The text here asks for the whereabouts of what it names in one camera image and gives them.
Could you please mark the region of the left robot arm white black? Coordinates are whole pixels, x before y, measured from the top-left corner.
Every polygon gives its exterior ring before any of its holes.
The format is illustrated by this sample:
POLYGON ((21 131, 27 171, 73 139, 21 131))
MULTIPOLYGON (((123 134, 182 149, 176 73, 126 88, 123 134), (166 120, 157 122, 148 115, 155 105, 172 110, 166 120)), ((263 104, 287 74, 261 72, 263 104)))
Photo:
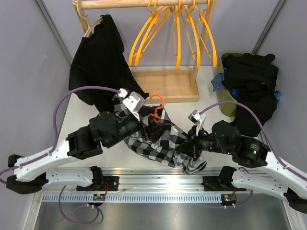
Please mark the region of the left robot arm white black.
POLYGON ((11 155, 8 167, 13 168, 13 175, 7 177, 6 187, 22 195, 65 185, 75 186, 78 191, 107 190, 102 170, 97 166, 80 170, 59 167, 101 155, 103 148, 109 149, 137 132, 157 141, 170 126, 169 121, 156 121, 151 116, 145 124, 132 114, 119 118, 102 112, 90 119, 89 125, 68 134, 56 147, 28 157, 11 155))

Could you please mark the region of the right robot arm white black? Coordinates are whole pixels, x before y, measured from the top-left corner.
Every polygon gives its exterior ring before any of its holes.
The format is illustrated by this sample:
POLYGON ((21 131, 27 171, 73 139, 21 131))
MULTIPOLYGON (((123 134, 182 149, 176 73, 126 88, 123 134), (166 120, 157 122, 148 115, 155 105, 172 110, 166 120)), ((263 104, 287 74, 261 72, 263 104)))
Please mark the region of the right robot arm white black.
POLYGON ((307 212, 307 183, 282 166, 271 149, 261 141, 240 135, 235 126, 222 120, 212 133, 193 126, 177 151, 198 159, 203 151, 229 155, 240 167, 224 166, 217 179, 209 183, 213 191, 256 190, 287 201, 301 213, 307 212))

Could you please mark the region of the black white checkered shirt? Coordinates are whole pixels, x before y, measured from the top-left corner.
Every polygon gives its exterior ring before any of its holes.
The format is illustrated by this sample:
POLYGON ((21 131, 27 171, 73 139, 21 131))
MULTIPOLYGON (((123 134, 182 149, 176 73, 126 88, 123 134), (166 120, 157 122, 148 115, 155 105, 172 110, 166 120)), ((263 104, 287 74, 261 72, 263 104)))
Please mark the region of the black white checkered shirt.
POLYGON ((203 157, 193 159, 191 156, 176 150, 187 140, 187 133, 172 123, 166 109, 158 110, 162 117, 164 130, 155 141, 150 140, 146 131, 138 131, 124 139, 127 147, 136 154, 172 168, 182 166, 184 174, 193 174, 204 170, 207 161, 203 157))

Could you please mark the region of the red orange hanger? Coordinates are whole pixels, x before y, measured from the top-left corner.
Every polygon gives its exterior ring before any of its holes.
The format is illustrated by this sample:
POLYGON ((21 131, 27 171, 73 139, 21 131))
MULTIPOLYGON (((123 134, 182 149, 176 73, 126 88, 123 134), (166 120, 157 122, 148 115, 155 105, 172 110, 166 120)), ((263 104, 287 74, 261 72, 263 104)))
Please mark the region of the red orange hanger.
POLYGON ((150 99, 153 99, 155 96, 159 97, 162 101, 162 103, 155 108, 154 113, 150 113, 148 116, 152 117, 154 122, 156 123, 160 123, 161 122, 161 116, 158 114, 159 110, 163 110, 164 106, 165 106, 165 99, 163 98, 162 95, 158 94, 158 93, 154 93, 150 96, 150 99))

